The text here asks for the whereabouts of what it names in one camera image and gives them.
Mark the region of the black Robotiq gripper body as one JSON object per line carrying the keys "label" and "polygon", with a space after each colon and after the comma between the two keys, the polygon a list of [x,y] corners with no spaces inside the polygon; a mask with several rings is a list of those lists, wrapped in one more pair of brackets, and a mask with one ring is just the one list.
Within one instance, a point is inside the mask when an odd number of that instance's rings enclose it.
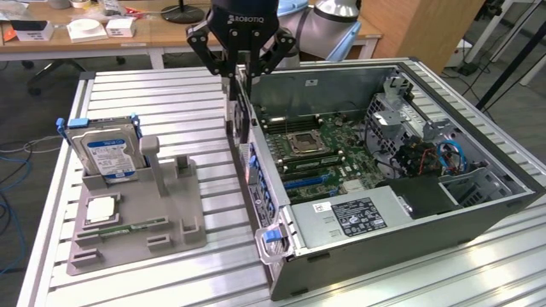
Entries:
{"label": "black Robotiq gripper body", "polygon": [[211,1],[207,23],[211,29],[227,25],[256,26],[266,32],[277,32],[280,1]]}

